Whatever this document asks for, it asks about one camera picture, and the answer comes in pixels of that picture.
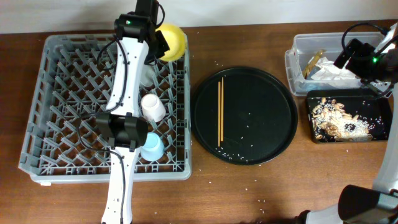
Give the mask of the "wooden chopstick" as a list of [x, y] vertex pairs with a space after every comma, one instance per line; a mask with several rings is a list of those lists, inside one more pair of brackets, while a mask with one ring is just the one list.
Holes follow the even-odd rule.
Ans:
[[221, 78], [220, 141], [224, 141], [224, 77]]
[[218, 82], [218, 147], [221, 142], [221, 82]]

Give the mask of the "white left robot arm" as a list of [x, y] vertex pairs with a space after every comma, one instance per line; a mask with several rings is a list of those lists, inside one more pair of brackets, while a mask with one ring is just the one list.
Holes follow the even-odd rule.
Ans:
[[158, 30], [162, 23], [157, 16], [163, 12], [156, 0], [138, 0], [134, 11], [114, 22], [118, 53], [114, 83], [105, 111], [95, 116], [111, 155], [108, 198], [101, 218], [105, 224], [132, 222], [134, 169], [148, 133], [147, 121], [139, 112], [139, 86], [144, 67], [169, 50]]

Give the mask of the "yellow plastic bowl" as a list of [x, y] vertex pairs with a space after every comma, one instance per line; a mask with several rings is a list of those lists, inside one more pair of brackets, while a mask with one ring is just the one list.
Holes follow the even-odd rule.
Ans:
[[157, 31], [161, 31], [169, 46], [169, 50], [160, 59], [165, 62], [180, 59], [185, 54], [187, 47], [187, 40], [183, 30], [174, 24], [166, 23], [162, 24]]

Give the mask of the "white round plate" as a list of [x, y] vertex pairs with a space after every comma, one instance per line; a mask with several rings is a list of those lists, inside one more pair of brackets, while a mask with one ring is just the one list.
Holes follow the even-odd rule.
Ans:
[[151, 87], [154, 84], [155, 70], [152, 65], [144, 65], [141, 74], [141, 85]]

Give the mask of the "pink plastic cup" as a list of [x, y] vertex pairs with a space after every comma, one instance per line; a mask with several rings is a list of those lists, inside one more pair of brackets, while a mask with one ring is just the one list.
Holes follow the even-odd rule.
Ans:
[[148, 121], [161, 121], [166, 114], [165, 106], [160, 98], [152, 93], [142, 97], [141, 108], [143, 117]]

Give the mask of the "light blue plastic cup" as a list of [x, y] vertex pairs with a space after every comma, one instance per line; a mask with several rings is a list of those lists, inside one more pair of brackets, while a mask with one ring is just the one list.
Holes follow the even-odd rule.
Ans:
[[147, 133], [145, 144], [141, 147], [141, 157], [147, 161], [159, 160], [165, 151], [164, 144], [156, 133]]

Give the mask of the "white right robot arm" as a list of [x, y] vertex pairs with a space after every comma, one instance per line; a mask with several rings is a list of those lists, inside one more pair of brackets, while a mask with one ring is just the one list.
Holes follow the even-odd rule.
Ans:
[[[376, 47], [356, 39], [341, 41], [342, 52], [334, 64], [346, 67], [368, 85], [374, 81], [388, 82], [389, 87], [378, 96], [397, 97], [397, 25], [381, 28], [384, 40]], [[347, 185], [339, 201], [323, 210], [303, 211], [294, 223], [397, 223], [397, 111], [392, 123], [382, 166], [371, 189]]]

